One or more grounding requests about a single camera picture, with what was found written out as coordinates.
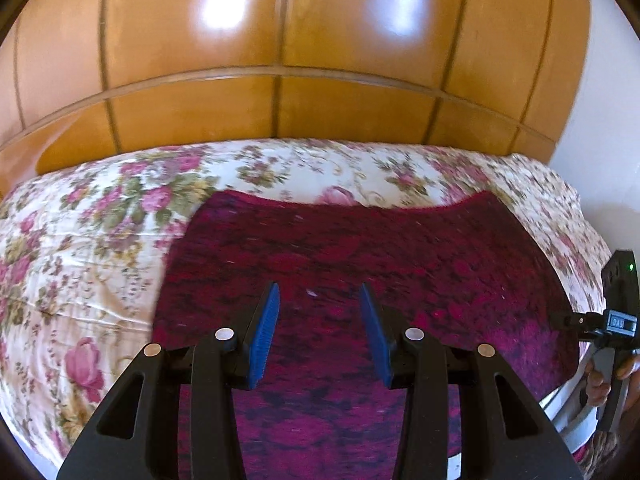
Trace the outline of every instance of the wooden panel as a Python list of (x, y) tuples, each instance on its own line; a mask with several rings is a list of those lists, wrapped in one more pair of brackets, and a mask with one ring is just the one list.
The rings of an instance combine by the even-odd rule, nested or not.
[(507, 155), (516, 126), (482, 108), (444, 101), (438, 110), (429, 144)]
[(18, 87), (28, 125), (102, 90), (100, 0), (29, 0), (18, 31)]
[(0, 44), (0, 146), (22, 130), (15, 94), (15, 24)]
[(110, 88), (229, 65), (271, 64), (276, 0), (107, 0)]
[(284, 63), (440, 87), (461, 0), (289, 0)]
[(282, 79), (279, 137), (420, 142), (434, 99), (322, 78)]
[(555, 150), (556, 144), (552, 140), (519, 130), (511, 151), (530, 156), (546, 164), (551, 160)]
[(590, 0), (554, 0), (538, 82), (524, 123), (559, 140), (574, 104), (589, 41)]
[(273, 77), (185, 81), (113, 99), (126, 152), (271, 135)]
[(37, 129), (0, 152), (0, 192), (38, 174), (115, 155), (106, 106), (98, 103)]
[(468, 0), (446, 90), (520, 119), (540, 62), (549, 0)]

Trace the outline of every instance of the floral bedsheet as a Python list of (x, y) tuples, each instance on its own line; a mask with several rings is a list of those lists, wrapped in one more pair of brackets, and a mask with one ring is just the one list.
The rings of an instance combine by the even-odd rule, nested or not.
[(60, 466), (149, 341), (168, 248), (235, 189), (301, 203), (434, 206), (490, 190), (558, 272), (577, 312), (604, 306), (610, 251), (543, 164), (434, 146), (240, 140), (119, 155), (17, 186), (0, 205), (0, 413)]

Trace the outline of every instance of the dark red fabric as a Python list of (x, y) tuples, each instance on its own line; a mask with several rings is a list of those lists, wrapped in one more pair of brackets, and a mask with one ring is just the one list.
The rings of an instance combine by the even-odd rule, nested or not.
[[(213, 195), (177, 240), (160, 291), (153, 340), (196, 343), (280, 284), (280, 318), (265, 377), (234, 393), (250, 479), (387, 479), (404, 392), (374, 374), (358, 288), (444, 344), (493, 344), (537, 399), (569, 379), (578, 342), (552, 332), (571, 307), (551, 264), (491, 193), (430, 209), (279, 203)], [(188, 471), (188, 390), (180, 469)], [(452, 396), (449, 453), (460, 450)]]

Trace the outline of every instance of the white wall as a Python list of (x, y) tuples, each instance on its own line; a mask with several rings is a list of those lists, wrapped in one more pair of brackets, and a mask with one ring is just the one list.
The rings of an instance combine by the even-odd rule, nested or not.
[(585, 67), (550, 166), (612, 250), (640, 255), (640, 41), (614, 0), (591, 0)]

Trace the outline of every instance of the hand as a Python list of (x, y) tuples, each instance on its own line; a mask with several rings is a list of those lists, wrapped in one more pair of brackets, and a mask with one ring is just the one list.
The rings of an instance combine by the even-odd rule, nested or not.
[[(587, 404), (595, 408), (604, 406), (611, 391), (610, 384), (605, 383), (603, 375), (593, 369), (593, 361), (587, 363), (584, 373), (587, 375)], [(626, 412), (640, 399), (640, 356), (630, 357), (616, 370), (616, 377), (620, 380), (631, 377), (623, 408), (623, 411)]]

